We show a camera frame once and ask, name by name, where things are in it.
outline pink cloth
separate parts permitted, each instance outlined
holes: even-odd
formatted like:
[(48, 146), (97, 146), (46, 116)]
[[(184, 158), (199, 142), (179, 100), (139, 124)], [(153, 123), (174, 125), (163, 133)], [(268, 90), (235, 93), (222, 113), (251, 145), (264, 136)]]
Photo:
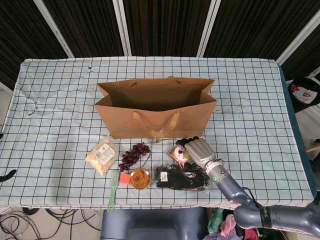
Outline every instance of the pink cloth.
[(257, 233), (255, 232), (255, 230), (246, 229), (244, 240), (258, 240), (258, 236), (257, 236)]
[(236, 221), (233, 214), (228, 214), (225, 218), (225, 221), (221, 223), (221, 236), (226, 237), (231, 231), (236, 232), (235, 230)]

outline green cloth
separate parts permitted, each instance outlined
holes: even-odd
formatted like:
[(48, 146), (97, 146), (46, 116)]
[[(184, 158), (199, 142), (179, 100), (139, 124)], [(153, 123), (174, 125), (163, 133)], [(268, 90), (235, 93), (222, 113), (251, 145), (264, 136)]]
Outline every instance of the green cloth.
[(219, 207), (216, 207), (213, 209), (212, 216), (211, 216), (209, 223), (208, 223), (209, 234), (214, 234), (214, 233), (219, 232), (220, 224), (223, 221), (223, 216), (222, 216), (223, 211), (224, 211), (224, 209), (219, 208)]

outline brown paper bag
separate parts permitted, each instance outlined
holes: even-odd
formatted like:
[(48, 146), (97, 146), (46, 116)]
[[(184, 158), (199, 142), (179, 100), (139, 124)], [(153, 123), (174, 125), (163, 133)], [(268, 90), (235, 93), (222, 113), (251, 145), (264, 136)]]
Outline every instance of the brown paper bag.
[(201, 136), (217, 100), (214, 80), (169, 77), (98, 83), (104, 98), (95, 104), (115, 139)]

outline floor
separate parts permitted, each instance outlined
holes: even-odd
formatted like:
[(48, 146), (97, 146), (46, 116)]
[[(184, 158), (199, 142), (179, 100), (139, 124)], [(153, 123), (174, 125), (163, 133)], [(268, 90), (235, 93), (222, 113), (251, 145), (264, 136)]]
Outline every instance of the floor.
[[(0, 129), (2, 129), (7, 109), (9, 107), (11, 95), (0, 88)], [(299, 128), (303, 137), (303, 141), (306, 148), (309, 148), (312, 146), (313, 141), (316, 138), (320, 138), (320, 135), (317, 135), (318, 133), (314, 131), (314, 129), (317, 129), (319, 127), (319, 119), (320, 119), (320, 105), (309, 107), (306, 110), (303, 110), (296, 114), (297, 121), (299, 124)], [(318, 154), (317, 152), (313, 152), (309, 154), (310, 159), (313, 159), (313, 157)], [(22, 211), (22, 208), (20, 207), (14, 207), (10, 211)], [(53, 209), (52, 210), (56, 214), (63, 214), (63, 210), (60, 209)], [(103, 211), (98, 210), (94, 211), (92, 209), (85, 209), (83, 211), (85, 218), (89, 218), (92, 215), (94, 215), (92, 218), (88, 220), (89, 224), (94, 226), (95, 228), (100, 229), (101, 228), (101, 222), (102, 222), (102, 215)], [(55, 231), (57, 230), (59, 226), (59, 221), (55, 219), (53, 216), (49, 215), (45, 209), (40, 209), (37, 213), (30, 216), (31, 220), (34, 222), (36, 227), (39, 230), (39, 234), (41, 238), (48, 238), (51, 237)], [(71, 223), (72, 217), (65, 218), (64, 221), (66, 223)], [(100, 237), (100, 231), (93, 229), (91, 226), (89, 226), (86, 222), (83, 222), (83, 216), (81, 214), (81, 210), (79, 209), (74, 213), (73, 217), (73, 225), (72, 225), (72, 231), (71, 226), (69, 224), (61, 224), (59, 227), (57, 233), (51, 238), (51, 240), (68, 240), (70, 238), (70, 234), (72, 234), (72, 239), (82, 239), (82, 240), (98, 240)], [(16, 228), (17, 221), (13, 218), (7, 219), (3, 222), (3, 226), (8, 227), (12, 225), (13, 228)], [(26, 223), (24, 223), (23, 220), (20, 220), (19, 228), (16, 230), (17, 233), (24, 231), (24, 229), (27, 227)], [(298, 237), (294, 234), (291, 235), (289, 239), (310, 239), (309, 237), (305, 238), (305, 236), (299, 234)], [(10, 234), (5, 234), (2, 230), (0, 230), (0, 239), (1, 240), (9, 240), (14, 239), (10, 238)], [(31, 227), (28, 227), (27, 230), (21, 234), (18, 235), (17, 238), (19, 240), (35, 240), (37, 239), (37, 236), (35, 235), (34, 231)]]

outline white checkered tablecloth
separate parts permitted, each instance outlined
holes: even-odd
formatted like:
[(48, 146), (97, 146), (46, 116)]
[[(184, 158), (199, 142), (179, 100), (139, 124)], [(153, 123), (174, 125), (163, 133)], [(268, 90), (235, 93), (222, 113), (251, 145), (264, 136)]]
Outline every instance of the white checkered tablecloth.
[[(104, 209), (111, 171), (100, 176), (85, 163), (109, 135), (94, 107), (103, 97), (96, 83), (169, 76), (216, 80), (211, 95), (218, 102), (202, 137), (262, 205), (305, 206), (313, 200), (274, 60), (132, 56), (21, 64), (0, 140), (0, 176), (17, 173), (0, 183), (0, 205)], [(120, 156), (146, 141), (115, 140)], [(173, 145), (150, 145), (152, 157), (144, 167), (152, 185), (141, 191), (119, 185), (116, 208), (235, 207), (214, 184), (208, 192), (156, 188), (156, 166), (173, 163), (166, 154)]]

